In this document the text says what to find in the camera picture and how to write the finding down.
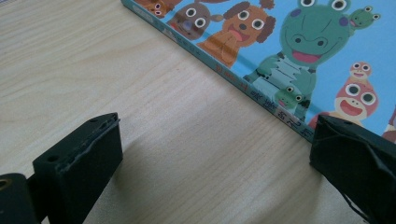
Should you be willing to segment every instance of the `wood grain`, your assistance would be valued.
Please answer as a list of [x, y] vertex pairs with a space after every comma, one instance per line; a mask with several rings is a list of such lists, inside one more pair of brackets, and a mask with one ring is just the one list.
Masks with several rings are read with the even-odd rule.
[[124, 161], [86, 223], [362, 223], [308, 142], [120, 1], [13, 1], [0, 34], [0, 174], [120, 115]]

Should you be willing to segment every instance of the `book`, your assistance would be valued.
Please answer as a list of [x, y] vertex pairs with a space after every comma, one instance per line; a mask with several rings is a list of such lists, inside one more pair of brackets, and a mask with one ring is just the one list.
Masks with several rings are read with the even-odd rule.
[[318, 115], [396, 143], [391, 0], [121, 0], [312, 142]]

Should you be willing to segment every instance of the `cartoon illustration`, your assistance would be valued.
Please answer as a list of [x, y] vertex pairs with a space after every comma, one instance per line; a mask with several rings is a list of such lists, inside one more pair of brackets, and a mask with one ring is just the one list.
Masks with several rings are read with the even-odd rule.
[[303, 100], [303, 96], [294, 91], [293, 87], [279, 90], [275, 94], [275, 102], [287, 110], [294, 109]]
[[[360, 82], [346, 82], [335, 97], [335, 111], [320, 114], [346, 119], [363, 126], [361, 120], [370, 117], [378, 107], [378, 103], [378, 97], [373, 89]], [[309, 126], [315, 129], [317, 121], [318, 115], [311, 119]]]
[[382, 134], [382, 137], [396, 144], [396, 106], [392, 116], [390, 117], [387, 129]]
[[221, 15], [210, 15], [209, 9], [200, 2], [220, 3], [225, 1], [228, 0], [194, 0], [193, 3], [181, 8], [167, 24], [189, 40], [198, 39], [211, 21], [223, 20]]
[[197, 46], [231, 67], [240, 48], [256, 41], [264, 42], [275, 28], [276, 19], [264, 11], [273, 8], [274, 1], [261, 0], [260, 4], [262, 7], [252, 6], [249, 2], [236, 4], [224, 13], [222, 30]]
[[298, 7], [285, 19], [282, 50], [264, 59], [244, 79], [268, 96], [292, 86], [303, 100], [294, 115], [304, 121], [317, 82], [317, 68], [339, 52], [350, 37], [350, 0], [331, 0], [327, 6], [315, 0], [298, 0]]
[[354, 83], [360, 82], [367, 88], [373, 88], [370, 84], [368, 77], [372, 74], [372, 69], [370, 64], [365, 62], [358, 62], [352, 64], [349, 69], [349, 79], [347, 82]]
[[181, 0], [135, 0], [137, 4], [144, 7], [147, 11], [162, 19], [166, 13], [173, 10], [175, 5]]
[[349, 22], [351, 25], [351, 34], [353, 35], [355, 30], [361, 30], [367, 28], [381, 18], [379, 14], [372, 13], [372, 7], [365, 7], [358, 9], [349, 16]]

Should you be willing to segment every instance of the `orange cartoon dog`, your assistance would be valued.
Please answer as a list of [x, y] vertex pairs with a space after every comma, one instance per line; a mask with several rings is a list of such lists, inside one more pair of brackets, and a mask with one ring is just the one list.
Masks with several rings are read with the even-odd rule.
[[135, 0], [137, 4], [147, 9], [157, 18], [162, 19], [169, 11], [175, 8], [181, 0]]
[[262, 7], [249, 2], [236, 4], [223, 15], [222, 30], [198, 46], [228, 67], [235, 63], [240, 48], [262, 43], [274, 31], [276, 19], [263, 10], [274, 7], [274, 0], [261, 0]]

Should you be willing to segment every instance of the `red cartoon character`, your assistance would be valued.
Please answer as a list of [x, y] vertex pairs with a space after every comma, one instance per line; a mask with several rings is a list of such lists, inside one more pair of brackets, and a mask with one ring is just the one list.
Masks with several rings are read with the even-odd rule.
[[387, 129], [382, 136], [390, 142], [396, 144], [396, 106], [393, 115], [390, 117]]
[[370, 64], [365, 62], [354, 63], [349, 69], [349, 74], [348, 83], [360, 82], [367, 88], [373, 88], [368, 80], [369, 76], [372, 74]]
[[[360, 82], [348, 83], [347, 81], [337, 93], [334, 107], [335, 111], [320, 114], [346, 119], [362, 126], [361, 120], [370, 117], [378, 107], [378, 97], [372, 88]], [[311, 119], [309, 126], [315, 129], [317, 121], [318, 115]]]

